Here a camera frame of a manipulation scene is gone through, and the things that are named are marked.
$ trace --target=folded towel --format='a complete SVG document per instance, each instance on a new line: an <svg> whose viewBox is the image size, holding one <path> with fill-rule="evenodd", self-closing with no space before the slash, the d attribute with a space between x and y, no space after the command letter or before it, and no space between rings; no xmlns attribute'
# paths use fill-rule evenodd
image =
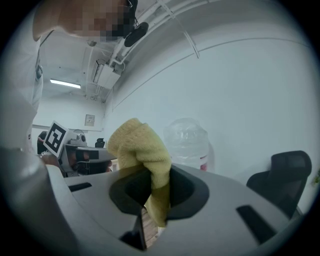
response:
<svg viewBox="0 0 320 256"><path fill-rule="evenodd" d="M138 170L142 165L150 170L151 195L145 207L158 227L165 227L170 206L171 158L160 137L148 124L133 118L113 133L107 143L107 150L118 158L119 172L134 166Z"/></svg>

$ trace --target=clear plastic bottle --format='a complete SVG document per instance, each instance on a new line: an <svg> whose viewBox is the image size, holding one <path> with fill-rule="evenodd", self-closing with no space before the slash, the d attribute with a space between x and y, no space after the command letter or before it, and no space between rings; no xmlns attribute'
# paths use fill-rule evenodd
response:
<svg viewBox="0 0 320 256"><path fill-rule="evenodd" d="M175 164L207 170L208 133L193 118L181 118L163 131L164 143Z"/></svg>

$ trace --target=office chair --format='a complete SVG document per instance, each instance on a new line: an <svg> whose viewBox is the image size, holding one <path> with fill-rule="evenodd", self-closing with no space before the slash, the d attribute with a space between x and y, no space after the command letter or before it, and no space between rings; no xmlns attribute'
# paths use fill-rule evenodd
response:
<svg viewBox="0 0 320 256"><path fill-rule="evenodd" d="M246 186L282 210L290 219L311 173L310 157L304 151L274 154L271 170L252 175Z"/></svg>
<svg viewBox="0 0 320 256"><path fill-rule="evenodd" d="M104 146L105 146L105 141L104 141L104 139L103 138L98 138L97 140L96 140L96 143L94 144L94 147L95 148L103 148Z"/></svg>

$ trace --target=ceiling-mounted unit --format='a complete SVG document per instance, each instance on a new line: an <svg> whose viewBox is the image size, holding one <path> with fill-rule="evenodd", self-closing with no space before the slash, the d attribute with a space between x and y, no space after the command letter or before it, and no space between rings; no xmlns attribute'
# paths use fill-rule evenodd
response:
<svg viewBox="0 0 320 256"><path fill-rule="evenodd" d="M98 86L111 89L118 81L122 73L121 67L116 64L110 67L103 59L94 62L91 80Z"/></svg>

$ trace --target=ceiling light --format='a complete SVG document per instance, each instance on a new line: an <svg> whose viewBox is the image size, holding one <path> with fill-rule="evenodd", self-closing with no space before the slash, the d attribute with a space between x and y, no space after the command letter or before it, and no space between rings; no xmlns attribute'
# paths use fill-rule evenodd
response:
<svg viewBox="0 0 320 256"><path fill-rule="evenodd" d="M50 79L50 82L53 84L57 84L57 85L70 86L70 87L81 89L81 86L76 83L64 82L64 81L59 81L59 80L55 80L55 79Z"/></svg>

